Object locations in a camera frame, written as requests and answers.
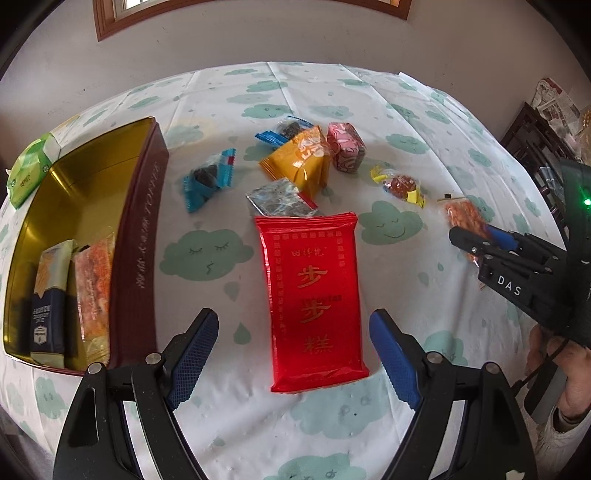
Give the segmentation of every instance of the window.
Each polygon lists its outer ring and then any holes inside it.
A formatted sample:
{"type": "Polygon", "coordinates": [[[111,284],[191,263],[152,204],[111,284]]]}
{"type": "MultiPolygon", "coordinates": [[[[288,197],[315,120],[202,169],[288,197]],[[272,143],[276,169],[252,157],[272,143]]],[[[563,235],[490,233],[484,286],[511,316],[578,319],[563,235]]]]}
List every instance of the window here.
{"type": "MultiPolygon", "coordinates": [[[[96,36],[99,41],[124,28],[164,12],[188,5],[213,0],[92,0],[95,11],[96,36]]],[[[344,4],[359,5],[385,14],[408,17],[413,0],[334,0],[344,4]]]]}

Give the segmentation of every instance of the sleeve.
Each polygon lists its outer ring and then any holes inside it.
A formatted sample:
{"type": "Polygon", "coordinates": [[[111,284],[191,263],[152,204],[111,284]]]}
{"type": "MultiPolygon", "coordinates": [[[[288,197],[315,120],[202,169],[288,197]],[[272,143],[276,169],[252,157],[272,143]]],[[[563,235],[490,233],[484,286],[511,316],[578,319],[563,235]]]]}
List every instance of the sleeve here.
{"type": "Polygon", "coordinates": [[[553,480],[566,466],[591,426],[591,414],[587,413],[577,426],[571,424],[564,428],[564,422],[565,419],[560,417],[555,407],[546,425],[538,431],[534,451],[539,480],[553,480]]]}

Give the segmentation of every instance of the yellow snack package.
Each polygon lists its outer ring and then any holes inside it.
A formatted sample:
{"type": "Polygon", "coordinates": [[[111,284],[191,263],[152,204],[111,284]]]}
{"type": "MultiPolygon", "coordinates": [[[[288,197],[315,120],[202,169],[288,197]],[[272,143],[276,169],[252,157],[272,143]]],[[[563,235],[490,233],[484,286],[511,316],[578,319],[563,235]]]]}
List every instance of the yellow snack package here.
{"type": "Polygon", "coordinates": [[[326,137],[316,125],[296,135],[259,165],[273,180],[287,178],[313,199],[328,184],[331,158],[326,137]]]}

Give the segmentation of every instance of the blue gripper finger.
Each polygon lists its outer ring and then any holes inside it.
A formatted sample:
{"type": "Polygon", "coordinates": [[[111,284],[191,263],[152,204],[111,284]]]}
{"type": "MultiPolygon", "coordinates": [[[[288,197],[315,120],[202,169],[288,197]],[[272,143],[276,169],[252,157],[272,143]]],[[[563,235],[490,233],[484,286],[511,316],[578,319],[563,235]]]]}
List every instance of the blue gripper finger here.
{"type": "Polygon", "coordinates": [[[396,395],[400,400],[408,403],[411,409],[416,410],[422,399],[418,389],[417,371],[404,355],[402,347],[388,328],[387,322],[392,320],[383,318],[378,312],[372,313],[369,317],[369,337],[396,395]]]}
{"type": "Polygon", "coordinates": [[[218,331],[217,315],[215,312],[210,312],[170,375],[171,390],[166,397],[166,403],[171,410],[176,410],[182,402],[191,397],[205,362],[216,343],[218,331]]]}

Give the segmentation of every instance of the cable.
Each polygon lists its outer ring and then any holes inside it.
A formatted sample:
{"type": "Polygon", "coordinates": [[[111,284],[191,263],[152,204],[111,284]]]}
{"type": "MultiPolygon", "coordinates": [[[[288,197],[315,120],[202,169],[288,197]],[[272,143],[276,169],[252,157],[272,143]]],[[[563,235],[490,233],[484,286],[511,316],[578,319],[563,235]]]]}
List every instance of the cable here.
{"type": "Polygon", "coordinates": [[[524,379],[518,380],[517,382],[515,382],[513,384],[513,386],[511,387],[511,391],[513,392],[514,397],[516,397],[519,394],[521,389],[524,386],[526,386],[532,378],[534,378],[537,374],[540,373],[542,368],[544,368],[548,363],[550,363],[557,356],[559,356],[562,353],[562,350],[564,350],[568,344],[569,344],[569,339],[565,339],[564,342],[562,342],[562,344],[557,348],[557,350],[552,355],[547,356],[545,358],[545,360],[541,363],[541,365],[538,368],[536,368],[532,373],[530,373],[524,379]]]}

